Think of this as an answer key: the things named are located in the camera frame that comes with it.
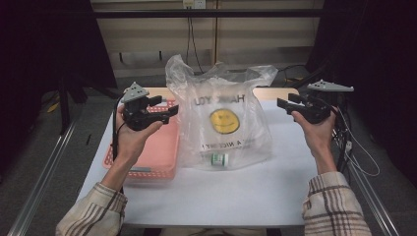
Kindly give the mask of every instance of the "pink basket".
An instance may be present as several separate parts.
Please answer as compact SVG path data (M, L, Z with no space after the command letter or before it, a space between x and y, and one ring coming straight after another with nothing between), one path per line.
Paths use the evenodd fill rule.
M174 106L173 100L167 100L165 106L149 107L149 112L165 111ZM175 177L178 149L177 117L173 116L169 124L163 125L155 134L150 136L144 151L134 165L136 171L129 172L128 177L139 179L171 180ZM112 147L109 146L103 159L104 168L113 164Z

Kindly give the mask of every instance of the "plastic bag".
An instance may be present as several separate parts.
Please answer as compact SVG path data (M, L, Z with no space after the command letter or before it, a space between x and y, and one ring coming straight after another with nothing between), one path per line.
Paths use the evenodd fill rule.
M230 73L218 63L195 76L176 55L165 72L167 87L179 104L180 166L232 170L271 156L272 137L253 89L270 86L276 68L258 66Z

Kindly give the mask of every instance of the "yellow smiley face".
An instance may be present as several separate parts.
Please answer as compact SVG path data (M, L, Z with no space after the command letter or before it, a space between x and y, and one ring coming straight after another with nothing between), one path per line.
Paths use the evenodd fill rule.
M218 109L209 116L212 127L222 135L231 134L239 129L239 118L229 109Z

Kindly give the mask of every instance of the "plaid shirt sleeve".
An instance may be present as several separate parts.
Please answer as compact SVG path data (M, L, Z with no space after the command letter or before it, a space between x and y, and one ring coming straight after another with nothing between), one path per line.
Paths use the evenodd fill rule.
M124 195L97 183L58 223L56 235L117 235L126 203Z
M309 182L303 203L305 235L371 235L355 194L339 172Z

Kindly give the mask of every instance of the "white table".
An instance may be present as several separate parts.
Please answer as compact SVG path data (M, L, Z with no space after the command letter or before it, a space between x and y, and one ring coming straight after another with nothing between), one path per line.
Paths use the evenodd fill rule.
M274 157L233 171L178 168L169 182L125 182L129 202L125 224L138 227L284 227L302 225L308 181L316 176L314 158L293 118L263 100L273 137ZM79 199L106 173L101 162L111 142L111 117Z

